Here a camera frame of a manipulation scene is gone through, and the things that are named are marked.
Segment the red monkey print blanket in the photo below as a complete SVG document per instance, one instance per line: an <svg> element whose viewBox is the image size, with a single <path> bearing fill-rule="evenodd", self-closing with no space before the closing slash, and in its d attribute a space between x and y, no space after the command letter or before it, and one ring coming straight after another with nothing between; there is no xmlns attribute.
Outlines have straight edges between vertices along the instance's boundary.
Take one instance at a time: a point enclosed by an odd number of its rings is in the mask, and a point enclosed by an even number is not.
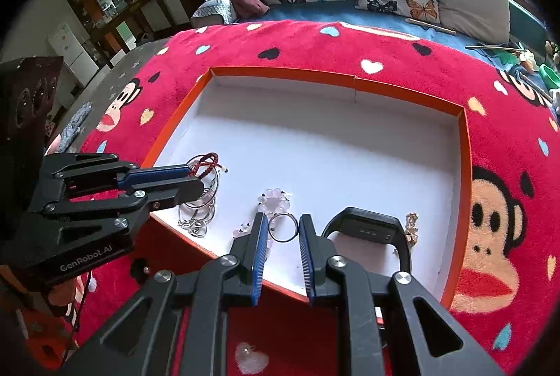
<svg viewBox="0 0 560 376"><path fill-rule="evenodd" d="M144 165L165 123L197 79L215 67L334 73L456 103L467 115L471 198L467 240L450 305L507 374L555 375L559 350L531 352L554 331L559 305L559 126L542 98L496 67L438 43L349 23L238 23L183 31L107 94L84 152ZM231 311L227 368L242 375L333 375L337 315L308 301L293 227L283 203L279 241L256 307ZM153 270L191 272L219 256L191 245L175 208L140 230L135 253ZM242 355L249 348L251 354Z"/></svg>

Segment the orange white shallow box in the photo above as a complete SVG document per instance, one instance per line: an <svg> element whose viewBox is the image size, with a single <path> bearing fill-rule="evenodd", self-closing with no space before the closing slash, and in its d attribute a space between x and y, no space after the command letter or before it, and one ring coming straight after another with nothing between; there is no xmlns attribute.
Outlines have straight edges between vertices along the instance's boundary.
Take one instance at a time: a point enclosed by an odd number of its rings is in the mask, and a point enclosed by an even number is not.
<svg viewBox="0 0 560 376"><path fill-rule="evenodd" d="M464 108L431 95L334 73L215 67L163 126L145 166L214 151L226 168L216 215L191 245L224 254L257 198L288 193L317 231L349 206L420 217L414 277L450 305L467 240L471 144Z"/></svg>

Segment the black smart band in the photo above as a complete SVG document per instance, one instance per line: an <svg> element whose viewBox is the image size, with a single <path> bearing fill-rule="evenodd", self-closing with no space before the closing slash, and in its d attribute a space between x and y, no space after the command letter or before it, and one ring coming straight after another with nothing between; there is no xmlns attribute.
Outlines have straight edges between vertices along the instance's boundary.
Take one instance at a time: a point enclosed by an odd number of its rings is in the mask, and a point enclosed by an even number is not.
<svg viewBox="0 0 560 376"><path fill-rule="evenodd" d="M359 262L372 273L390 276L412 273L412 259L404 228L392 216L347 207L333 217L322 236L335 244L342 256Z"/></svg>

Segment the small gold ornament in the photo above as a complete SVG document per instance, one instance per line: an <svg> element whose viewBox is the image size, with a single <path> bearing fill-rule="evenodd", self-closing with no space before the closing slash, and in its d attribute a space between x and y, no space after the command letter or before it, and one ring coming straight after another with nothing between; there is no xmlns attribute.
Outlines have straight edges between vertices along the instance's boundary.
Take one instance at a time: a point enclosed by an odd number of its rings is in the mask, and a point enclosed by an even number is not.
<svg viewBox="0 0 560 376"><path fill-rule="evenodd" d="M418 221L418 214L416 212L408 213L405 216L404 233L409 248L414 247L419 240L419 235L418 235L419 229L417 227L417 221Z"/></svg>

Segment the beige plain pillow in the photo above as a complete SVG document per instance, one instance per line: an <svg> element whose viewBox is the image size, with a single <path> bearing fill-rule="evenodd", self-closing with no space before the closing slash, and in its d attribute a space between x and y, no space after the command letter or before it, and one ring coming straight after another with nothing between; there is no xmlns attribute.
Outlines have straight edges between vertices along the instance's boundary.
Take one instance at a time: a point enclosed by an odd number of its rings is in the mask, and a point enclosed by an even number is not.
<svg viewBox="0 0 560 376"><path fill-rule="evenodd" d="M443 27L485 43L509 41L509 0L439 0L439 9Z"/></svg>

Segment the white small cabinet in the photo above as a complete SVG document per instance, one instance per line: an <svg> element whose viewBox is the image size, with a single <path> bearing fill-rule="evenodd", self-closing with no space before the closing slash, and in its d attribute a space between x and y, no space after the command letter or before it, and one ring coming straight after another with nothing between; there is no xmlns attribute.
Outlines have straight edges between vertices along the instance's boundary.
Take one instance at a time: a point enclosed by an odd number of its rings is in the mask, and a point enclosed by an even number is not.
<svg viewBox="0 0 560 376"><path fill-rule="evenodd" d="M85 50L67 23L61 24L48 37L48 43L55 53L64 58L64 64L77 79L81 86L95 77L99 67Z"/></svg>

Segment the dark wooden desk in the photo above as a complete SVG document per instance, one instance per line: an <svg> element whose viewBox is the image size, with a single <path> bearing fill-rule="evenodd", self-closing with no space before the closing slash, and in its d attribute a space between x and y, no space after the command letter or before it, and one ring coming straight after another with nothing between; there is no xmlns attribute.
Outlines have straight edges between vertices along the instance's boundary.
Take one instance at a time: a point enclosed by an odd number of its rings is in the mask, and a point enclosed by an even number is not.
<svg viewBox="0 0 560 376"><path fill-rule="evenodd" d="M133 0L127 8L111 17L108 22L103 23L100 27L94 27L89 34L89 40L94 44L100 44L107 35L111 35L119 46L118 49L115 49L115 52L124 50L125 53L128 53L130 48L124 37L120 35L118 26L126 23L129 19L138 19L138 24L143 27L140 21L141 10L152 1L157 3L169 26L175 27L176 21L164 0Z"/></svg>

